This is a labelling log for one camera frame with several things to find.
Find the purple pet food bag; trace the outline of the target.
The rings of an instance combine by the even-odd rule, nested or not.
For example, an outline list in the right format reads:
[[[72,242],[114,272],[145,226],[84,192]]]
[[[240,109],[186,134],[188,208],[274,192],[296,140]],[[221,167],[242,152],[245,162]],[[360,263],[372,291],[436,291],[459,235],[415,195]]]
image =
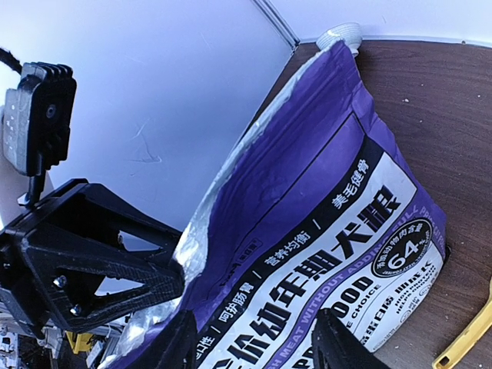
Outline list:
[[[336,41],[224,163],[180,241],[201,270],[171,309],[194,314],[199,368],[310,368],[323,308],[376,351],[437,279],[445,226]]]

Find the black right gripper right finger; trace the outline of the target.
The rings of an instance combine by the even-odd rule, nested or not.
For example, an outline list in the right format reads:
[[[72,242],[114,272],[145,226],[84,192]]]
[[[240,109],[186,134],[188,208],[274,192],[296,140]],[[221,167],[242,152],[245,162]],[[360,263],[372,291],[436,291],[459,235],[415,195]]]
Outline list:
[[[331,310],[319,310],[311,335],[314,368],[381,369],[378,360]]]

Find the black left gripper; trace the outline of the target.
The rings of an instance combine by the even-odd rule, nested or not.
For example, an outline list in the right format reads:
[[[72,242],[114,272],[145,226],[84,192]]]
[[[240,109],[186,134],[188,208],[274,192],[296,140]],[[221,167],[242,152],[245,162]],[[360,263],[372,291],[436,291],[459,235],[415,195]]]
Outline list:
[[[54,246],[56,231],[75,244]],[[49,320],[90,331],[182,295],[180,237],[104,185],[72,179],[1,231],[1,302],[40,340]]]

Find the pale ribbed ceramic cup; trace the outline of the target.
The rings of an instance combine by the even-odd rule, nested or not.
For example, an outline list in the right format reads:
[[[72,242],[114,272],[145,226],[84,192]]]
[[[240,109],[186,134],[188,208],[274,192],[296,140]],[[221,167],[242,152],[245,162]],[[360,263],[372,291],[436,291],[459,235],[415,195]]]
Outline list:
[[[337,25],[321,34],[315,44],[320,50],[325,50],[337,41],[343,41],[350,49],[351,54],[357,57],[363,41],[361,26],[356,22]]]

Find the aluminium corner post left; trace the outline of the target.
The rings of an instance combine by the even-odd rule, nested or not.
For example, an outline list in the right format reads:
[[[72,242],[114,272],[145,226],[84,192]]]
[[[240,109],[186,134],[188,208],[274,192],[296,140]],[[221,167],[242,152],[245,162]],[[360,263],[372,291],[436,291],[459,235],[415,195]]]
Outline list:
[[[272,1],[251,0],[258,11],[267,19],[268,23],[274,28],[281,39],[295,51],[301,43],[293,28],[287,23],[285,18],[276,9]]]

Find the yellow plastic food scoop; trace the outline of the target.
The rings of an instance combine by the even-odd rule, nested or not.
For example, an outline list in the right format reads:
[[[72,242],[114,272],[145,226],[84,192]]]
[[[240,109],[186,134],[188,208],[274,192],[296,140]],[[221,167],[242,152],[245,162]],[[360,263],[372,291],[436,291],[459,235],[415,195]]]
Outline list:
[[[486,303],[454,341],[434,360],[432,368],[454,368],[491,327],[491,283]]]

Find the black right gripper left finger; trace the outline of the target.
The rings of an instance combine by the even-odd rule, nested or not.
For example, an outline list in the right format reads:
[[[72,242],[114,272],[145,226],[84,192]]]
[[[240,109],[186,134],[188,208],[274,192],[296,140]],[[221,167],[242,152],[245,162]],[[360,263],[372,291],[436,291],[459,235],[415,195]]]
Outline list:
[[[198,331],[192,311],[173,317],[147,330],[140,323],[124,328],[113,353],[100,368],[196,368]]]

